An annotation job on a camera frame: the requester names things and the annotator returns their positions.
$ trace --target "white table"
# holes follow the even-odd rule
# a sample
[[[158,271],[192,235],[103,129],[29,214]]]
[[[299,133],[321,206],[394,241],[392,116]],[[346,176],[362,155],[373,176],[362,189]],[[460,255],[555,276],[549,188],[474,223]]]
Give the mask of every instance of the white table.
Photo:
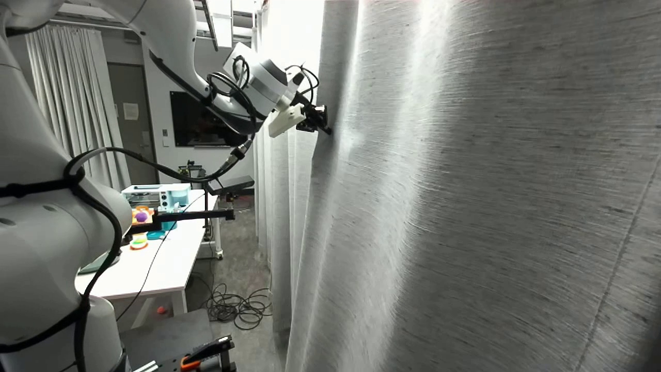
[[[205,211],[202,189],[191,189],[189,200],[191,206],[187,211]],[[209,208],[214,206],[214,200],[217,197],[209,195]],[[140,297],[148,297],[133,327],[140,327],[146,321],[156,296],[168,296],[171,311],[184,314],[189,311],[187,282],[202,238],[205,219],[189,219],[178,220],[165,241],[150,239],[145,250],[130,250],[128,246],[123,246],[119,261],[102,274],[91,294],[106,299],[126,299],[136,294],[140,294]],[[94,274],[79,274],[77,289],[82,291],[91,276]]]

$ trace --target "white curtain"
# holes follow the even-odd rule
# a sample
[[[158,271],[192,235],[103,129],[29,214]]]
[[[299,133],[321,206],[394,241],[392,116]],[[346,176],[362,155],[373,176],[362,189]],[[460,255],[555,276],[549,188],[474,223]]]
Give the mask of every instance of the white curtain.
[[[318,71],[322,4],[307,0],[270,1],[254,16],[254,48],[280,66],[304,63]],[[269,255],[274,302],[273,329],[288,337],[299,269],[310,169],[316,134],[289,129],[270,139],[256,137],[256,227]]]
[[[38,104],[61,144],[71,155],[123,146],[102,33],[43,26],[25,38]],[[126,158],[117,155],[95,156],[84,169],[117,189],[130,184]]]
[[[297,49],[314,13],[270,6],[265,48]],[[324,0],[321,24],[301,246],[305,156],[260,152],[288,370],[661,370],[659,6]]]

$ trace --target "door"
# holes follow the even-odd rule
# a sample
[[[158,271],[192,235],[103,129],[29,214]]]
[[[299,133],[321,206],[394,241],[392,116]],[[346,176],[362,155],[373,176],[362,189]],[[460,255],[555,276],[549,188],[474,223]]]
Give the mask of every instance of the door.
[[[108,63],[108,71],[125,146],[156,160],[145,67],[140,63]],[[133,184],[158,184],[152,167],[130,156],[126,164]]]

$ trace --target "desk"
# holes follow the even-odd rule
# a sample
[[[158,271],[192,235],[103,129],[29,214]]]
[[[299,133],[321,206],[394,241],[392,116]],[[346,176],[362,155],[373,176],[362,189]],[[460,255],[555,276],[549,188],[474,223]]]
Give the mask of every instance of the desk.
[[[205,211],[202,189],[191,189],[189,200],[191,205],[187,211]],[[214,202],[217,197],[211,195],[209,208],[213,208]],[[140,294],[140,297],[148,297],[133,327],[140,327],[140,322],[146,321],[156,296],[170,297],[173,316],[184,314],[189,311],[187,282],[202,238],[205,219],[189,219],[178,220],[165,241],[150,239],[145,250],[130,250],[128,246],[123,246],[119,261],[102,274],[91,294],[106,299],[126,299],[136,294]],[[79,274],[77,289],[84,291],[91,276],[94,274]]]

